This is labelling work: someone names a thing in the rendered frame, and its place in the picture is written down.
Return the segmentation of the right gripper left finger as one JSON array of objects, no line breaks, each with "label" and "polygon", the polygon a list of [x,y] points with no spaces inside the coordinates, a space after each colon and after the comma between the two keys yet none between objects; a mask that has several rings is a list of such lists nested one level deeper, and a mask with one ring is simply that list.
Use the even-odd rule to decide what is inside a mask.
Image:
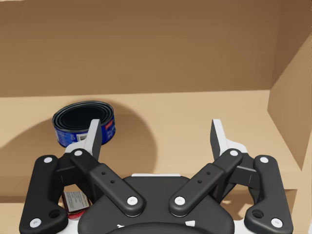
[{"label": "right gripper left finger", "polygon": [[122,214],[136,217],[145,199],[106,164],[99,163],[101,123],[93,119],[83,141],[66,147],[61,158],[39,157],[34,164],[19,224],[20,234],[57,234],[68,225],[68,214],[58,205],[64,187],[76,184],[96,203],[107,197]]}]

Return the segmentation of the pale wooden shelf unit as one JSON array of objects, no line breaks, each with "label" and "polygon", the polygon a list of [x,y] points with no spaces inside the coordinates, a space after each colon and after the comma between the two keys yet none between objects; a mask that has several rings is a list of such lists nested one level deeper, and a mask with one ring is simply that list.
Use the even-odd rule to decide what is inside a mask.
[{"label": "pale wooden shelf unit", "polygon": [[60,156],[53,114],[97,99],[121,176],[192,176],[211,120],[278,160],[294,233],[311,217],[312,0],[0,0],[0,234],[18,234],[34,161]]}]

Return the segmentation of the dark brown and red carton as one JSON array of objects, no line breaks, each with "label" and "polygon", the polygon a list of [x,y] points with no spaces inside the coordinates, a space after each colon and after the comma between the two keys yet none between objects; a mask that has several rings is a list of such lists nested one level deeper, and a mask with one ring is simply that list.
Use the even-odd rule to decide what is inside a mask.
[{"label": "dark brown and red carton", "polygon": [[62,201],[71,220],[79,219],[92,205],[82,191],[63,192]]}]

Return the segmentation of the blue flat can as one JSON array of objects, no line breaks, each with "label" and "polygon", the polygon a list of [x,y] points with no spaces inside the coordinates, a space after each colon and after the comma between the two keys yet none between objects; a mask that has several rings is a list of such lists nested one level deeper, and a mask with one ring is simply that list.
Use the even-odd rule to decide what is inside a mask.
[{"label": "blue flat can", "polygon": [[93,119],[100,120],[102,144],[110,141],[116,133],[114,109],[106,102],[90,100],[67,105],[53,115],[58,143],[67,147],[86,139]]}]

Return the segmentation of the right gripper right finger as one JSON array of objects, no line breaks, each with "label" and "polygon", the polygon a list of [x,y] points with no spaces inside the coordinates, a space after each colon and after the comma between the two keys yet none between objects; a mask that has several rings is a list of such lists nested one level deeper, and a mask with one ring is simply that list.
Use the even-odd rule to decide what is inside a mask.
[{"label": "right gripper right finger", "polygon": [[188,215],[205,197],[220,203],[235,187],[248,187],[254,205],[245,214],[246,229],[255,234],[291,234],[293,222],[278,163],[272,156],[249,156],[244,145],[226,138],[221,120],[213,119],[210,143],[214,161],[207,164],[169,200],[169,211]]}]

